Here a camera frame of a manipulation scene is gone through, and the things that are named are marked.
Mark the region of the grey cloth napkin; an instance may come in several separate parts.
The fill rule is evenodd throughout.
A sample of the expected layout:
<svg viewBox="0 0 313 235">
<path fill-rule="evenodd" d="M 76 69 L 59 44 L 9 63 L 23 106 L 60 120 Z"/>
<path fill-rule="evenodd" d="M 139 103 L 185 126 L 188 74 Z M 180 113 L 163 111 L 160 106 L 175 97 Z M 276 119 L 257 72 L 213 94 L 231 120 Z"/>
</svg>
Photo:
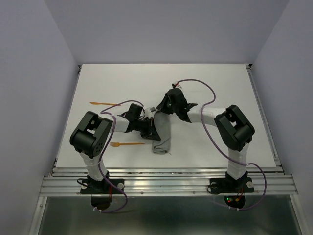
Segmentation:
<svg viewBox="0 0 313 235">
<path fill-rule="evenodd" d="M 157 112 L 155 114 L 155 127 L 159 141 L 152 142 L 152 152 L 154 154 L 167 154 L 171 148 L 171 122 L 168 114 Z"/>
</svg>

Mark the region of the orange plastic fork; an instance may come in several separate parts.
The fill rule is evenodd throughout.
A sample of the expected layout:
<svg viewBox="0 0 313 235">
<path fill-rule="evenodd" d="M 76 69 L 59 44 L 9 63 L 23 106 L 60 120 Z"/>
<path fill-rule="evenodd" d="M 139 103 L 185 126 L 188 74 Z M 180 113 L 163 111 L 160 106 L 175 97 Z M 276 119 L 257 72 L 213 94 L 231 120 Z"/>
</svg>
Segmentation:
<svg viewBox="0 0 313 235">
<path fill-rule="evenodd" d="M 111 142 L 110 146 L 112 147 L 120 147 L 120 146 L 132 146 L 132 145 L 143 145 L 143 142 Z"/>
</svg>

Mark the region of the orange plastic knife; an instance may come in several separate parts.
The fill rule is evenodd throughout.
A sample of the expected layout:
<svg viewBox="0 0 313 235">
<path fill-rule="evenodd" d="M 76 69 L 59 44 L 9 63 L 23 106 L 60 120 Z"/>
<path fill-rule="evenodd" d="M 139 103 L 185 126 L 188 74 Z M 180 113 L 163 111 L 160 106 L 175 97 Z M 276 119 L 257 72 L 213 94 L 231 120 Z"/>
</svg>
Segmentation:
<svg viewBox="0 0 313 235">
<path fill-rule="evenodd" d="M 121 106 L 121 104 L 116 104 L 116 103 L 103 103 L 103 102 L 89 102 L 91 105 L 106 105 L 106 106 Z"/>
</svg>

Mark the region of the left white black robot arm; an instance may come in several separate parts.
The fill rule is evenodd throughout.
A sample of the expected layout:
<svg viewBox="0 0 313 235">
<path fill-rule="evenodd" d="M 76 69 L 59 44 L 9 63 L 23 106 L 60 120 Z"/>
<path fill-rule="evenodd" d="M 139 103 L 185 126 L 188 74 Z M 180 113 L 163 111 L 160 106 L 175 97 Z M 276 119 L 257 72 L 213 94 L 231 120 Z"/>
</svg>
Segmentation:
<svg viewBox="0 0 313 235">
<path fill-rule="evenodd" d="M 154 115 L 156 109 L 143 108 L 132 103 L 129 109 L 111 118 L 102 118 L 98 114 L 88 111 L 85 113 L 77 127 L 72 132 L 69 143 L 80 154 L 88 171 L 88 176 L 93 179 L 92 187 L 98 193 L 105 192 L 109 187 L 108 171 L 104 167 L 102 154 L 109 145 L 108 137 L 112 133 L 128 133 L 137 131 L 143 139 L 159 141 Z"/>
</svg>

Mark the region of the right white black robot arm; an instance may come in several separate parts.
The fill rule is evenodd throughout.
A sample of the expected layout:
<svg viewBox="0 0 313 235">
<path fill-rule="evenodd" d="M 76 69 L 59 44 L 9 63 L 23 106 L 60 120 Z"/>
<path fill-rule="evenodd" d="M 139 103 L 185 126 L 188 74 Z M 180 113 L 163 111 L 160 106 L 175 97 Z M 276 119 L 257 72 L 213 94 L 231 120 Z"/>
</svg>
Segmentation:
<svg viewBox="0 0 313 235">
<path fill-rule="evenodd" d="M 236 191 L 243 185 L 242 177 L 247 173 L 246 156 L 249 143 L 255 129 L 236 105 L 227 108 L 203 107 L 187 102 L 181 89 L 170 89 L 164 96 L 157 110 L 165 114 L 176 114 L 182 121 L 201 123 L 218 129 L 223 143 L 228 148 L 228 167 L 225 185 L 230 191 Z"/>
</svg>

